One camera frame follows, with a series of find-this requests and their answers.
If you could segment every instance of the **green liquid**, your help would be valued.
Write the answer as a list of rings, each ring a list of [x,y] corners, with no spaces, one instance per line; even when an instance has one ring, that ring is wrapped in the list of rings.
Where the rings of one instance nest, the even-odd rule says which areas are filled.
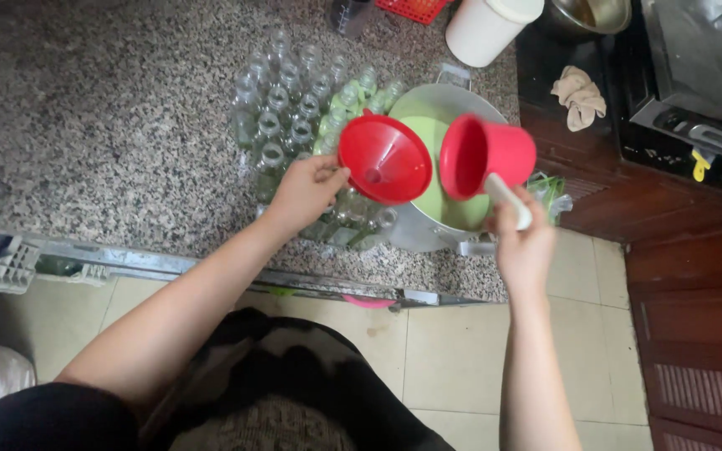
[[[422,196],[413,201],[414,205],[430,218],[453,229],[480,231],[489,211],[489,196],[479,194],[472,199],[458,201],[451,199],[445,190],[442,190],[439,155],[442,139],[445,138],[450,126],[429,117],[406,117],[400,122],[411,128],[422,139],[433,162],[431,184]]]

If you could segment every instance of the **pot handle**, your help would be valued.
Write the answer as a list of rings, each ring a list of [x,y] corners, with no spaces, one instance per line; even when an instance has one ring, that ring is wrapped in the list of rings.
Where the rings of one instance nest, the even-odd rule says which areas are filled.
[[[457,87],[463,87],[470,92],[473,90],[473,80],[469,75],[469,71],[448,63],[441,63],[439,65],[439,75],[436,76],[436,83],[452,84]]]
[[[494,256],[495,251],[497,251],[495,243],[493,242],[459,242],[450,233],[443,231],[439,227],[434,227],[431,231],[434,232],[440,240],[444,241],[445,244],[450,246],[450,249],[453,249],[462,257],[469,257],[471,255]]]

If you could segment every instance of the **dish towel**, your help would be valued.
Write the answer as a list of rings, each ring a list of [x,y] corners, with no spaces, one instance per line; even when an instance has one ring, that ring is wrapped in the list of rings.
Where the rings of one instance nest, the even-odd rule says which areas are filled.
[[[559,96],[559,104],[569,110],[567,128],[571,132],[592,125],[595,114],[598,117],[607,115],[607,102],[601,96],[600,90],[585,71],[575,66],[564,68],[562,77],[554,83],[554,89],[550,93]]]

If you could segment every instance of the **clear glass bottle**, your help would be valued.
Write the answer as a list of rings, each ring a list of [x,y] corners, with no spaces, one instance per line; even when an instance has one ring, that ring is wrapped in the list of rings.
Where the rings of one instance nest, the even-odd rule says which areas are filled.
[[[300,103],[303,97],[303,86],[300,83],[300,68],[291,61],[286,61],[280,67],[280,74],[273,87],[282,87],[289,93],[289,102],[292,105]]]
[[[310,152],[303,151],[298,153],[297,156],[294,158],[286,158],[286,163],[283,165],[284,172],[288,171],[295,161],[307,160],[311,157],[313,157],[313,155],[311,155]]]
[[[347,76],[347,67],[349,66],[350,64],[347,62],[347,58],[341,54],[334,56],[333,59],[330,60],[328,72],[330,72],[330,77],[332,78],[331,92],[338,92],[347,81],[349,81]]]
[[[311,93],[306,93],[300,99],[294,120],[305,120],[311,126],[313,133],[319,127],[319,100]]]
[[[403,83],[402,80],[393,79],[386,85],[384,92],[386,92],[386,104],[384,111],[386,114],[389,114],[389,111],[392,110],[395,102],[406,93],[406,84]]]
[[[270,112],[277,117],[280,122],[280,128],[287,130],[293,122],[294,108],[289,102],[289,93],[283,87],[273,87],[266,97],[266,105],[261,109],[263,112]]]
[[[397,212],[395,209],[379,210],[372,219],[366,222],[364,228],[347,242],[347,245],[356,251],[369,251],[388,240],[396,222]]]
[[[296,120],[283,142],[283,151],[288,158],[295,158],[302,152],[311,153],[314,147],[314,133],[305,120]]]
[[[352,81],[358,89],[358,101],[364,102],[378,92],[378,72],[375,67],[364,66],[358,80]]]
[[[332,109],[319,121],[318,135],[324,137],[330,132],[340,133],[345,125],[347,125],[347,111],[344,108]]]
[[[333,208],[333,205],[327,207],[319,219],[315,220],[314,223],[307,226],[300,232],[300,238],[305,238],[306,240],[311,241],[319,241],[323,233],[325,233],[327,224],[330,222],[330,216],[333,213]]]
[[[230,122],[238,149],[252,150],[261,112],[255,80],[249,76],[236,80],[235,96],[230,100],[230,108]]]
[[[255,165],[255,198],[268,205],[277,192],[277,186],[283,179],[283,150],[275,143],[266,143],[261,150],[261,160]]]
[[[347,112],[347,120],[354,119],[358,115],[358,88],[352,84],[346,84],[341,92],[335,94],[330,101],[331,110],[344,108]]]
[[[310,92],[319,100],[319,112],[326,114],[330,111],[330,92],[332,78],[327,72],[315,74],[310,82]]]
[[[322,62],[322,49],[316,44],[306,44],[300,50],[300,72],[303,79],[311,80],[319,72]]]
[[[338,153],[338,132],[328,132],[314,143],[314,155],[336,155]]]
[[[269,60],[269,69],[272,70],[272,74],[277,74],[283,62],[290,58],[291,52],[291,40],[289,35],[284,30],[274,30],[271,36],[269,36],[269,51],[266,54],[266,59]]]
[[[265,112],[261,113],[261,118],[258,119],[258,131],[253,138],[255,150],[250,163],[255,164],[261,158],[262,149],[269,143],[282,147],[283,131],[277,117],[272,113]]]
[[[269,69],[269,60],[261,51],[254,51],[247,58],[247,71],[257,81],[258,93],[266,97],[269,89],[272,88],[272,74]]]
[[[354,198],[336,205],[334,212],[323,239],[334,246],[346,246],[364,228],[366,202],[363,198]]]
[[[384,110],[386,109],[386,93],[383,91],[378,91],[377,94],[370,97],[366,102],[365,105],[361,108],[363,111],[364,108],[371,111],[372,114],[384,114]]]

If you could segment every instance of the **white plastic container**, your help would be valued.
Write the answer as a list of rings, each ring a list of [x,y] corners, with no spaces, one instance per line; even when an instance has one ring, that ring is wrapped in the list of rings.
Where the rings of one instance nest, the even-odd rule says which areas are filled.
[[[464,0],[445,30],[445,41],[467,66],[488,66],[544,7],[544,0]]]

